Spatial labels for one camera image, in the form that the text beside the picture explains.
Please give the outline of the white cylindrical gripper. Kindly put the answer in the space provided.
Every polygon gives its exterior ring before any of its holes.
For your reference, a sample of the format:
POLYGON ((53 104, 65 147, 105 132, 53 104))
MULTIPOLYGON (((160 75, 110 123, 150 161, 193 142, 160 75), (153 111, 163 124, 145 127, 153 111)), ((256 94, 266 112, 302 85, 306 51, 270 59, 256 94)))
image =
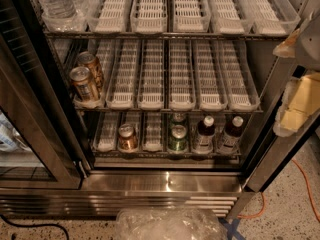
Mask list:
MULTIPOLYGON (((296 58, 300 66, 320 71, 320 13, 311 13, 300 29, 294 30, 273 49, 273 54, 280 58, 296 58)), ((275 116, 274 133, 279 137, 293 135, 319 109, 320 73, 292 77, 275 116)))

